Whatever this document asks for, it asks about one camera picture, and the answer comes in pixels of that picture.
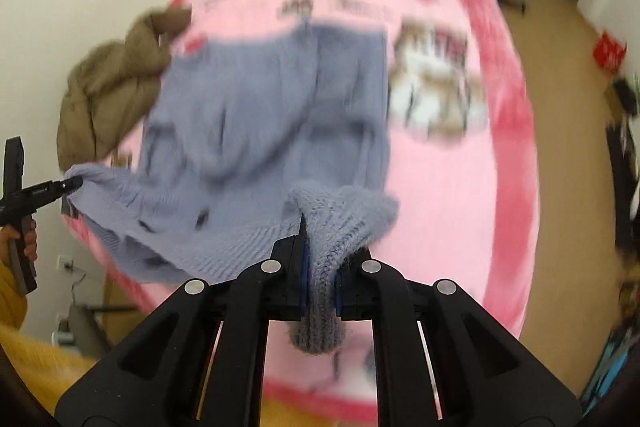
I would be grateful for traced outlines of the yellow sweater left forearm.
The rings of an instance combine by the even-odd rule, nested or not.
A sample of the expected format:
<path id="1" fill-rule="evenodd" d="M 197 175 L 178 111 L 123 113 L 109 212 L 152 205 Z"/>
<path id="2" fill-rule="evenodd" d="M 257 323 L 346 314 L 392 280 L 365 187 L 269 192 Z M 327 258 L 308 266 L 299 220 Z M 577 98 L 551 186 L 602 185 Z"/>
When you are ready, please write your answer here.
<path id="1" fill-rule="evenodd" d="M 93 368 L 96 360 L 57 348 L 20 332 L 27 299 L 15 286 L 12 270 L 1 259 L 1 346 L 28 390 L 51 414 L 62 395 Z"/>

